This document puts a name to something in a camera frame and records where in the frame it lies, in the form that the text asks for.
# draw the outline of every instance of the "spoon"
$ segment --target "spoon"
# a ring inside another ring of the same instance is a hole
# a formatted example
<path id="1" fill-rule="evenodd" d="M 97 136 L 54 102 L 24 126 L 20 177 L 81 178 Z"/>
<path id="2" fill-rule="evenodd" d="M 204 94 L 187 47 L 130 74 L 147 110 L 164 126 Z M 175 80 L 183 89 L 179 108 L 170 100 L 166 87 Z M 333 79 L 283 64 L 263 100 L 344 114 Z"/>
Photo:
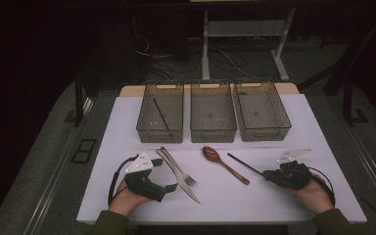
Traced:
<path id="1" fill-rule="evenodd" d="M 246 184 L 246 185 L 250 184 L 250 181 L 247 178 L 245 178 L 243 175 L 239 174 L 237 171 L 235 171 L 230 166 L 225 164 L 222 161 L 222 159 L 219 157 L 219 154 L 215 149 L 206 146 L 206 147 L 203 148 L 203 154 L 204 154 L 204 156 L 206 157 L 207 160 L 223 165 L 225 168 L 228 169 L 228 171 L 230 171 L 234 176 L 236 176 L 236 178 L 238 178 L 244 184 Z"/>

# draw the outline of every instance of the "person's right hand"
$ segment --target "person's right hand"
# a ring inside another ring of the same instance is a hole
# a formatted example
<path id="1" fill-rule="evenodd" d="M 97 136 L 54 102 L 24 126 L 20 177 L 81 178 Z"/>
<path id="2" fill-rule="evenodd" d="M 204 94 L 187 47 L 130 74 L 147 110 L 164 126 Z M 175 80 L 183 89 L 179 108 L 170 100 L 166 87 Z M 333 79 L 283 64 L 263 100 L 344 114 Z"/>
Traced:
<path id="1" fill-rule="evenodd" d="M 308 185 L 303 189 L 293 190 L 285 188 L 285 190 L 298 197 L 314 214 L 320 214 L 334 209 L 328 194 L 313 179 L 311 179 Z"/>

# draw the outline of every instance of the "white table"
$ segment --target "white table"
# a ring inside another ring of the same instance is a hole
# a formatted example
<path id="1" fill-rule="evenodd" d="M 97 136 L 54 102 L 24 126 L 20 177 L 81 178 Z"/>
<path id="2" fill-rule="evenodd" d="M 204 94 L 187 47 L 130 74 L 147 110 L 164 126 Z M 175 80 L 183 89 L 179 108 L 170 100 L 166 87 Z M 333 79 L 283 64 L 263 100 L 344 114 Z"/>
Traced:
<path id="1" fill-rule="evenodd" d="M 336 194 L 336 206 L 350 222 L 366 221 L 306 97 L 282 94 L 281 99 L 292 123 L 284 141 L 246 143 L 242 142 L 237 131 L 234 143 L 194 144 L 189 129 L 190 97 L 185 96 L 184 141 L 163 145 L 184 171 L 197 180 L 192 190 L 201 203 L 191 200 L 178 187 L 175 192 L 166 194 L 161 203 L 153 201 L 140 206 L 130 221 L 134 225 L 290 224 L 310 221 L 313 215 L 294 197 L 226 155 L 231 153 L 257 170 L 266 170 L 278 168 L 276 159 L 289 149 L 311 149 L 298 161 L 321 170 L 329 177 Z M 117 98 L 88 181 L 78 221 L 92 224 L 100 211 L 107 209 L 112 177 L 124 160 L 143 151 L 147 151 L 152 159 L 159 158 L 155 150 L 162 144 L 143 144 L 136 131 L 141 102 L 142 97 L 120 95 Z M 215 148 L 228 165 L 251 181 L 250 185 L 241 183 L 221 165 L 207 161 L 202 154 L 206 145 Z M 154 167 L 150 179 L 162 186 L 175 183 L 175 177 L 166 164 Z"/>

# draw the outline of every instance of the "dark floor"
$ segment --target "dark floor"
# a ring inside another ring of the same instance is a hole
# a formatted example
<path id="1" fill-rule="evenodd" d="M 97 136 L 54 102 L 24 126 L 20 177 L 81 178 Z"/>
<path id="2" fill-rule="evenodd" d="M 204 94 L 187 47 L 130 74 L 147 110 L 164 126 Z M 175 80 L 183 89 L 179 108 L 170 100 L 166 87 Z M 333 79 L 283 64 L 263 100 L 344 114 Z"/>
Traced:
<path id="1" fill-rule="evenodd" d="M 238 68 L 259 77 L 274 77 L 281 82 L 271 60 L 269 50 L 275 41 L 258 39 L 217 45 L 226 52 Z M 290 82 L 299 84 L 343 55 L 346 44 L 331 44 L 320 48 L 318 39 L 288 41 L 282 60 L 290 75 Z M 211 78 L 247 76 L 224 58 L 220 51 L 211 51 Z M 201 60 L 193 54 L 188 61 L 158 58 L 148 79 L 201 79 Z M 376 234 L 376 181 L 361 160 L 370 156 L 376 164 L 376 109 L 361 90 L 353 93 L 353 107 L 366 115 L 368 122 L 348 127 L 342 118 L 342 91 L 325 96 L 322 89 L 328 76 L 301 90 L 305 94 L 342 171 L 359 200 L 368 221 L 359 224 L 366 234 Z M 88 177 L 97 157 L 117 91 L 101 91 L 80 127 L 65 122 L 74 109 L 73 84 L 66 88 L 55 104 L 0 209 L 0 234 L 83 234 L 89 226 L 75 221 Z M 81 139 L 97 139 L 96 149 L 88 164 L 71 164 L 70 158 Z M 291 235 L 315 234 L 313 224 L 288 225 Z M 221 234 L 220 229 L 207 234 Z M 256 234 L 253 228 L 242 234 Z"/>

